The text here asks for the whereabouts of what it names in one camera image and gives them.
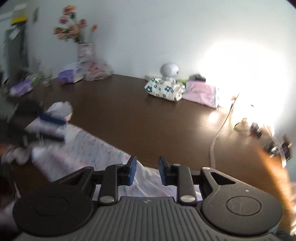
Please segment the pink floral garment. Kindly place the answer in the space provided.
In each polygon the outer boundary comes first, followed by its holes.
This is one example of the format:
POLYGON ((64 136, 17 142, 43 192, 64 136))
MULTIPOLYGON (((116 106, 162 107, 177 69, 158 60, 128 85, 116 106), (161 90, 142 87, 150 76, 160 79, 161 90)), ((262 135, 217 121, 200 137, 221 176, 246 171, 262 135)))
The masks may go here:
MULTIPOLYGON (((45 132, 54 137, 64 137, 63 143, 37 141, 27 149, 9 146, 1 158, 2 163, 25 164, 29 159, 50 181, 56 181, 86 166, 96 171, 114 164, 126 164, 130 155, 85 130, 72 125, 63 126, 36 118, 27 127, 29 132, 45 132)), ((135 197, 177 197, 175 186, 162 185, 159 171, 137 163, 131 186, 120 186, 118 195, 135 197)))

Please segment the clear glass jar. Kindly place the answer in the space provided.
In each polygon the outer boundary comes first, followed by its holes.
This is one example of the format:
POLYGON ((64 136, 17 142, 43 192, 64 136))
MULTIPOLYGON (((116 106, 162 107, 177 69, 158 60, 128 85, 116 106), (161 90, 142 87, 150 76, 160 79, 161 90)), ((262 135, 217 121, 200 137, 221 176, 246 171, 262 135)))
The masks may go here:
POLYGON ((53 79, 53 69, 45 69, 42 72, 42 83, 44 85, 44 87, 48 87, 52 84, 52 79, 53 79))

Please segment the purple tissue pack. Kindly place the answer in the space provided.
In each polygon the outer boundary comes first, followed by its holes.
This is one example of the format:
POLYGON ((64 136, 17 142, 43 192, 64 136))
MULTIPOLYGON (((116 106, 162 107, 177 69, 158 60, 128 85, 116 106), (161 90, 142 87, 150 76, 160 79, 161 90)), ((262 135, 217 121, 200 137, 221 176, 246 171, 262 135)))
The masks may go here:
POLYGON ((58 79, 62 84, 74 84, 84 78, 83 72, 80 70, 64 70, 59 73, 58 79))

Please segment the grey cabinet with boxes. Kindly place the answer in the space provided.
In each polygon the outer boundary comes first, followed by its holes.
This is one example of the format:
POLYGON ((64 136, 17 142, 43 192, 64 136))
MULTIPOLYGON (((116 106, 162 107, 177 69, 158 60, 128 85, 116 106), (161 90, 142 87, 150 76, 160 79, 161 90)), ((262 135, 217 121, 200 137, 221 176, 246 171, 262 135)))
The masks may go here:
POLYGON ((28 1, 1 1, 1 71, 14 78, 28 66, 26 23, 28 1))

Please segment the pink floral plastic bag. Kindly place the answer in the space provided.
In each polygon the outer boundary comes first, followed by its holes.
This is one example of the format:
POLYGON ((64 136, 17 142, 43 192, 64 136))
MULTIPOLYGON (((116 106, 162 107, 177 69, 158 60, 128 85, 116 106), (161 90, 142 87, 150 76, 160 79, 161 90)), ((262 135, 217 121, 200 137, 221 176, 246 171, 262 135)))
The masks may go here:
POLYGON ((113 74, 111 66, 105 62, 88 62, 83 69, 86 81, 104 80, 113 74))

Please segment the floral paper vase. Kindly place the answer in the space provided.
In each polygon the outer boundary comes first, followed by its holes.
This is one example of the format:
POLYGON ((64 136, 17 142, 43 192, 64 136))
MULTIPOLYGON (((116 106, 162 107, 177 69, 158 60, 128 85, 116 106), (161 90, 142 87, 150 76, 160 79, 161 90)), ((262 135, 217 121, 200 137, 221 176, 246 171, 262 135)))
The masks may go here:
POLYGON ((91 62, 95 59, 95 46, 93 42, 77 45, 77 62, 91 62))

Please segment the blue flower fabric bag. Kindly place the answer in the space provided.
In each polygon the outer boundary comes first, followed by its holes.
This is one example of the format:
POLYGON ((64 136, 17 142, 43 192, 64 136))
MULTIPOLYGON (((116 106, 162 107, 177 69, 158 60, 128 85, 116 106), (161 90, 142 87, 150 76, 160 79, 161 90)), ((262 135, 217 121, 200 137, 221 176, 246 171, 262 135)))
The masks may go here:
POLYGON ((148 94, 172 102, 180 101, 186 90, 185 85, 179 82, 172 83, 162 78, 152 76, 146 76, 145 79, 147 83, 144 89, 148 94))

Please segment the pink fabric storage bag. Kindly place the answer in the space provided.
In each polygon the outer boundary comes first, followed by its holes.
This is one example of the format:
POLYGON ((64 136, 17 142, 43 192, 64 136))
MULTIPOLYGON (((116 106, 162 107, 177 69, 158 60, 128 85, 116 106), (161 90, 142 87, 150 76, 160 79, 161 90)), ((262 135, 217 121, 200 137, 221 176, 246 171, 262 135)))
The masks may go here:
POLYGON ((213 109, 218 107, 217 89, 206 82, 189 80, 186 83, 186 90, 183 99, 208 106, 213 109))

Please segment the pink artificial flower bouquet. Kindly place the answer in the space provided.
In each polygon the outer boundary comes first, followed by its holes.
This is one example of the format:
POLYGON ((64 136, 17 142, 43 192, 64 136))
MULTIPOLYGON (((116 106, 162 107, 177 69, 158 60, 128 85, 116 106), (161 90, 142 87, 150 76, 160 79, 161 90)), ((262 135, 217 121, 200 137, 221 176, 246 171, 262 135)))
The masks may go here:
POLYGON ((88 44, 92 41, 92 35, 98 29, 98 25, 92 25, 88 38, 85 37, 84 32, 88 27, 88 22, 86 19, 77 20, 76 9, 74 5, 67 5, 63 8, 62 16, 59 18, 61 27, 54 27, 53 35, 59 40, 68 41, 72 39, 74 43, 88 44))

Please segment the black clip device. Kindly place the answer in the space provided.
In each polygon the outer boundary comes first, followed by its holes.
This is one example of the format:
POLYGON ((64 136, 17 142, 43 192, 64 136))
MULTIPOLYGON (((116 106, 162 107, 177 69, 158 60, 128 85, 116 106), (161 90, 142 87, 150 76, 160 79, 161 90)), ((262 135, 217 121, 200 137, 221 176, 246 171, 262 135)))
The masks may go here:
POLYGON ((259 127, 257 123, 252 123, 250 126, 251 134, 254 134, 258 138, 262 137, 263 130, 268 134, 271 141, 263 146, 264 150, 269 154, 269 156, 274 157, 278 156, 281 159, 281 166, 285 168, 287 166, 287 162, 291 158, 290 147, 292 143, 288 139, 286 135, 283 136, 283 142, 281 143, 276 136, 273 134, 271 127, 263 125, 263 127, 259 127))

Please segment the white round robot toy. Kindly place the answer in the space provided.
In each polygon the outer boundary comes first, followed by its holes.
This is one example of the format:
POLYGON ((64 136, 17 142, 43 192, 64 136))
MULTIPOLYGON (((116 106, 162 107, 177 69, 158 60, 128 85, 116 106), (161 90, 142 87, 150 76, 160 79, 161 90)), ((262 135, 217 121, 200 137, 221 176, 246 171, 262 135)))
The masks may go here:
POLYGON ((164 81, 176 83, 176 77, 180 73, 180 68, 175 63, 166 63, 160 68, 160 73, 164 81))

